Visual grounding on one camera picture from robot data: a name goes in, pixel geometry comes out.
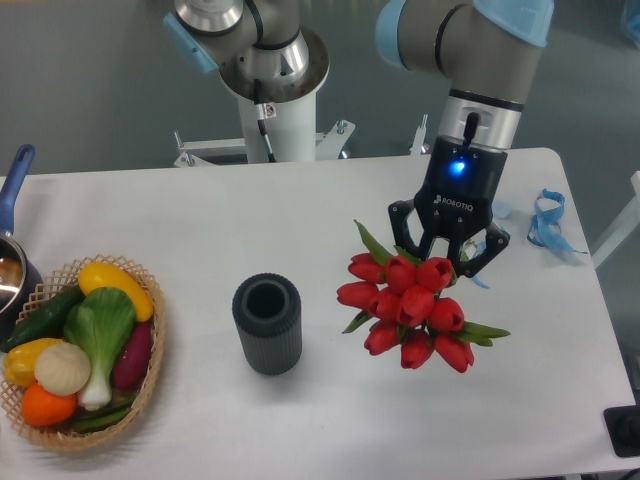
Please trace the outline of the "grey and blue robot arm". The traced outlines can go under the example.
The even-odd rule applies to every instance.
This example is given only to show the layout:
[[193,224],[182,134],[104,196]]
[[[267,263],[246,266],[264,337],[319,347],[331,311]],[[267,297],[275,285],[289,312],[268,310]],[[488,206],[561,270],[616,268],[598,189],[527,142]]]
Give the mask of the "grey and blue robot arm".
[[[426,259],[437,239],[455,272],[473,277],[508,245],[492,202],[541,53],[550,1],[390,1],[380,12],[380,57],[451,82],[420,190],[390,205],[396,244]],[[198,71],[218,71],[236,97],[252,163],[317,157],[316,94],[327,49],[296,1],[178,1],[163,21]]]

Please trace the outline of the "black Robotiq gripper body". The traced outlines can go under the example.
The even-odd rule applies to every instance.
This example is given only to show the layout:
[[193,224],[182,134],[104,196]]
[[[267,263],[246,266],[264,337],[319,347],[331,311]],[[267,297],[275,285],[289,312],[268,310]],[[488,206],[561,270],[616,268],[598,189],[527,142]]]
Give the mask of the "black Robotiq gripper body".
[[486,246],[500,251],[508,235],[493,223],[492,205],[507,160],[507,152],[483,149],[441,136],[435,141],[424,183],[414,197],[423,227],[421,251],[439,237],[452,251],[484,230]]

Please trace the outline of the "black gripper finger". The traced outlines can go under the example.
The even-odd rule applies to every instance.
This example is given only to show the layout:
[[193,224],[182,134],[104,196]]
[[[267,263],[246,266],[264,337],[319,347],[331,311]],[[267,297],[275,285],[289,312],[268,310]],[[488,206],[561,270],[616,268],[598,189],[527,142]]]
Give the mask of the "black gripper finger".
[[411,237],[408,219],[414,212],[413,200],[398,200],[388,207],[389,219],[395,240],[395,245],[420,260],[426,260],[433,244],[433,235],[423,230],[420,242],[416,244]]
[[491,223],[485,229],[485,248],[471,260],[460,260],[457,266],[457,274],[472,278],[501,254],[509,245],[511,235]]

